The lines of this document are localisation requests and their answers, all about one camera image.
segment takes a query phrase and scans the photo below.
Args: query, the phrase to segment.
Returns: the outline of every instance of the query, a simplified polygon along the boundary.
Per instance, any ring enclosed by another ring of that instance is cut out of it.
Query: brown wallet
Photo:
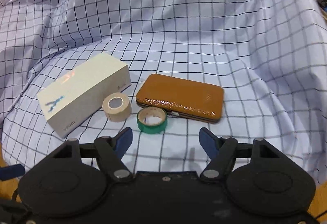
[[[151,74],[136,95],[140,107],[159,107],[167,114],[216,123],[224,90],[213,84]]]

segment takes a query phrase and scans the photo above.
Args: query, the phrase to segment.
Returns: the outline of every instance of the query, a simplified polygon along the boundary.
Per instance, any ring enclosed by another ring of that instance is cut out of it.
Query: beige tape roll
[[[107,118],[115,123],[126,120],[132,113],[130,100],[122,93],[113,93],[106,97],[102,103],[102,109]]]

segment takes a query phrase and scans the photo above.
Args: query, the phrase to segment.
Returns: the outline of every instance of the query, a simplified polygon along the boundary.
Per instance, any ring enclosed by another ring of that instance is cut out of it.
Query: brown leather case
[[[151,74],[136,95],[140,107],[159,107],[167,114],[216,123],[224,90],[213,84]]]

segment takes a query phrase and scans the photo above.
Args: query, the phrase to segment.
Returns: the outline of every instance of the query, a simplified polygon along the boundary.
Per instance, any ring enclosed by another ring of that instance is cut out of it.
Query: tape roll hole
[[[138,118],[144,125],[154,126],[163,123],[166,114],[162,109],[146,108],[139,112]]]
[[[112,108],[112,109],[117,109],[122,104],[123,104],[123,100],[121,98],[113,98],[113,99],[110,99],[108,102],[109,108]]]

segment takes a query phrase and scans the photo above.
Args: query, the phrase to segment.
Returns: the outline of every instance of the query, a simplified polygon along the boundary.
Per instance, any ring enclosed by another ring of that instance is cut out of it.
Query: smartphone box
[[[102,106],[104,99],[131,85],[128,65],[100,53],[37,94],[46,121],[64,138]]]

